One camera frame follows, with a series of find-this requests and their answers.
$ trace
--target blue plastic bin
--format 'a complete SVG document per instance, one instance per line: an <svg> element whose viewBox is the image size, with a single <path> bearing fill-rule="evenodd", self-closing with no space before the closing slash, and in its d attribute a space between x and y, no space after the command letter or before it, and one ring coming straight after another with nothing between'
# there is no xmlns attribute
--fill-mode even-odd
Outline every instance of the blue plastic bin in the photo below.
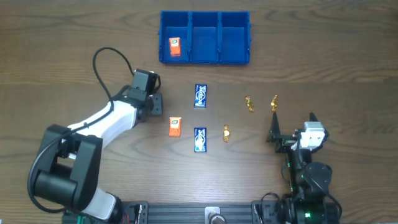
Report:
<svg viewBox="0 0 398 224"><path fill-rule="evenodd" d="M162 11L159 60L162 63L247 64L249 12ZM170 55L169 39L179 37L181 56Z"/></svg>

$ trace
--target wood grain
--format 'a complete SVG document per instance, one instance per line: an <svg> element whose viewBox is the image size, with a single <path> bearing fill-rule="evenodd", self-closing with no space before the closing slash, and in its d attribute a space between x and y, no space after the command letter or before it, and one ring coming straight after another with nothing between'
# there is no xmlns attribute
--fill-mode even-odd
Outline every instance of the wood grain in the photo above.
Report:
<svg viewBox="0 0 398 224"><path fill-rule="evenodd" d="M159 13L172 9L250 11L250 64L161 64ZM101 188L149 202L250 202L287 193L284 156L265 143L269 101L278 94L284 133L302 127L311 111L330 132L313 158L333 168L341 223L396 222L397 11L388 0L0 1L0 219L60 222L32 205L27 173L47 126L76 123L105 106L91 59L112 46L133 67L161 75L164 115L104 150ZM132 79L112 52L101 53L98 70L113 93ZM192 107L195 83L208 84L205 110ZM168 137L170 116L183 119L179 139ZM207 154L193 153L195 126L208 128Z"/></svg>

